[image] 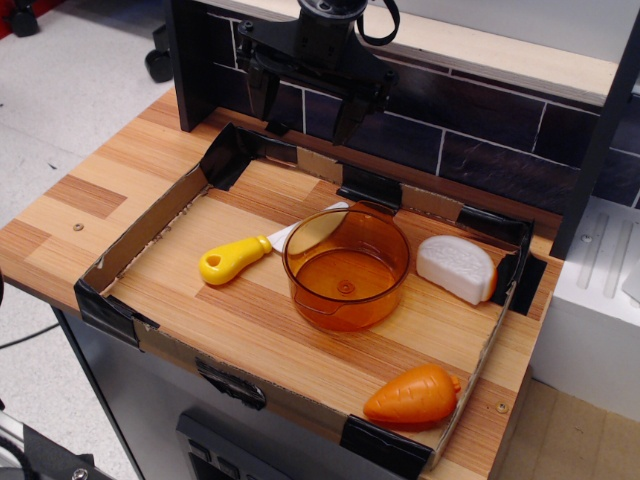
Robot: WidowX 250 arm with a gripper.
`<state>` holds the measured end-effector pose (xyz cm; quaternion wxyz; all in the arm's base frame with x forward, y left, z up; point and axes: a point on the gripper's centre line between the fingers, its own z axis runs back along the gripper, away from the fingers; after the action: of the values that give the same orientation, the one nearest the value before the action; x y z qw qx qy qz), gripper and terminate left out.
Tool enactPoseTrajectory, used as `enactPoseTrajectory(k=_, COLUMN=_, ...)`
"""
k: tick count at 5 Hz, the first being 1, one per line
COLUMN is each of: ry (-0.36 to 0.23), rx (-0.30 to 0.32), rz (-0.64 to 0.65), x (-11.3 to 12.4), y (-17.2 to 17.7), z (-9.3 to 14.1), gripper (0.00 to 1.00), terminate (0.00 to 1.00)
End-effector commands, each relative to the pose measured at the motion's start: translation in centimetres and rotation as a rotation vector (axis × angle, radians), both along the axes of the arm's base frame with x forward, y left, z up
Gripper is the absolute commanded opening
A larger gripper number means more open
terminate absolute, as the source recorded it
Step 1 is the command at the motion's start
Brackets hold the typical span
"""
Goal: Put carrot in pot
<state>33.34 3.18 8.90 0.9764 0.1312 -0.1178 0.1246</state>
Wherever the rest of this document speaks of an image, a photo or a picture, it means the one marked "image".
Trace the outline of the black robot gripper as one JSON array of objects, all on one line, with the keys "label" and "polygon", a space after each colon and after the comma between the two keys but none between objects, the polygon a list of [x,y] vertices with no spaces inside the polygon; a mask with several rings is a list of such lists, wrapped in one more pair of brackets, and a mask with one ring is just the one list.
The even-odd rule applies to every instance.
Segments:
[{"label": "black robot gripper", "polygon": [[393,30],[383,37],[364,33],[365,1],[301,1],[293,21],[241,22],[237,62],[247,73],[254,115],[268,119],[281,79],[300,82],[343,98],[332,144],[344,145],[367,115],[386,106],[397,83],[395,71],[365,48],[385,46],[399,31],[396,3],[384,5]]}]

